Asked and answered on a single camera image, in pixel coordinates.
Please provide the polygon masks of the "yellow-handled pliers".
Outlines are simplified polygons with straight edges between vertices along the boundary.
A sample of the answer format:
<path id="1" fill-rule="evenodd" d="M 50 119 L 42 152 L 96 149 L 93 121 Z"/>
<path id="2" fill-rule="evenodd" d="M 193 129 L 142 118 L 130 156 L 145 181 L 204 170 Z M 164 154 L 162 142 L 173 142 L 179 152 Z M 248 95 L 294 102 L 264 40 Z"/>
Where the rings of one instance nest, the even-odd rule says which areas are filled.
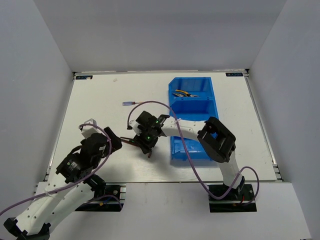
<path id="1" fill-rule="evenodd" d="M 172 94 L 173 94 L 175 97 L 180 97 L 180 98 L 184 98 L 184 97 L 188 97 L 188 98 L 198 98 L 198 97 L 199 97 L 199 95 L 192 94 L 192 93 L 189 93 L 189 92 L 187 92 L 187 91 L 180 90 L 180 89 L 176 89 Z"/>

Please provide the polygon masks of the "thin brown hex key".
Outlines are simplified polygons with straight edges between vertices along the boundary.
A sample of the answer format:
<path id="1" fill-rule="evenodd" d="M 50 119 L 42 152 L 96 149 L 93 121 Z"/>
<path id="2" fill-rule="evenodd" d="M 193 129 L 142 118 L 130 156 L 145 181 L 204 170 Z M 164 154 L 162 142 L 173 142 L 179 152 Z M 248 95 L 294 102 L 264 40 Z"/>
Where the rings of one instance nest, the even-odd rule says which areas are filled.
<path id="1" fill-rule="evenodd" d="M 129 145 L 136 146 L 136 147 L 138 146 L 133 138 L 121 136 L 120 139 L 125 144 L 129 144 Z"/>

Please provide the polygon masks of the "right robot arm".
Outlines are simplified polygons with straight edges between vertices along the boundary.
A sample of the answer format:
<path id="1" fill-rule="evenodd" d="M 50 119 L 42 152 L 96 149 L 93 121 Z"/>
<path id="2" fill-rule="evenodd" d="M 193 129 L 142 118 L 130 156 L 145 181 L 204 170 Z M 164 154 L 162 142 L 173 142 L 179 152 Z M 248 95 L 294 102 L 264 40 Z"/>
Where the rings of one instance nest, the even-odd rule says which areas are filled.
<path id="1" fill-rule="evenodd" d="M 165 114 L 155 117 L 143 111 L 128 122 L 127 128 L 135 132 L 133 140 L 144 154 L 152 152 L 159 137 L 180 137 L 200 143 L 206 155 L 218 163 L 226 195 L 233 200 L 243 195 L 245 178 L 235 157 L 236 137 L 216 117 L 191 121 Z"/>

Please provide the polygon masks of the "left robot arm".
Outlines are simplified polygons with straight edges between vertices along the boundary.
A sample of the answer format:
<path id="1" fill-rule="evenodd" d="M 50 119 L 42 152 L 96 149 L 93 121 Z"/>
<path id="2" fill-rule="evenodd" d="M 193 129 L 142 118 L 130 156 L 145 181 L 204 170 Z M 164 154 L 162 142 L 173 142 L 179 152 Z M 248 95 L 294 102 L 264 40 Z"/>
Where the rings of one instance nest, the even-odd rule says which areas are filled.
<path id="1" fill-rule="evenodd" d="M 85 123 L 84 137 L 56 168 L 43 193 L 29 198 L 31 204 L 16 217 L 9 217 L 4 228 L 18 240 L 47 240 L 54 228 L 90 200 L 115 198 L 96 172 L 109 156 L 122 148 L 122 140 L 106 127 Z"/>

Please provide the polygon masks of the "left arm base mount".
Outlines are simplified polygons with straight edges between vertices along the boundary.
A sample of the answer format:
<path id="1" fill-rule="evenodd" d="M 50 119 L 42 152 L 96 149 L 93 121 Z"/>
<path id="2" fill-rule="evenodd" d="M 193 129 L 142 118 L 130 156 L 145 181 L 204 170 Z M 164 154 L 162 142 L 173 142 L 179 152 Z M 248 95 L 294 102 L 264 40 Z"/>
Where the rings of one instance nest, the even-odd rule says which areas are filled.
<path id="1" fill-rule="evenodd" d="M 76 212 L 120 212 L 125 203 L 125 183 L 107 183 L 101 193 L 79 206 Z"/>

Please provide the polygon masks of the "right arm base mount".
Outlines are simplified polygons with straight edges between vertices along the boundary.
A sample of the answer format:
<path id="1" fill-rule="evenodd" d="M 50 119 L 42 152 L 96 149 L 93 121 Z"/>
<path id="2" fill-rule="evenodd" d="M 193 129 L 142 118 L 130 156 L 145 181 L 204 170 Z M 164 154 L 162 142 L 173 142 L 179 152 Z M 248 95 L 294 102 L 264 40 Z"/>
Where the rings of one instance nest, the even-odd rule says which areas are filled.
<path id="1" fill-rule="evenodd" d="M 209 196 L 209 211 L 211 213 L 257 212 L 256 202 L 254 200 L 250 202 L 254 195 L 253 186 L 251 184 L 245 184 L 238 196 L 232 195 L 231 192 L 221 200 L 217 200 Z"/>

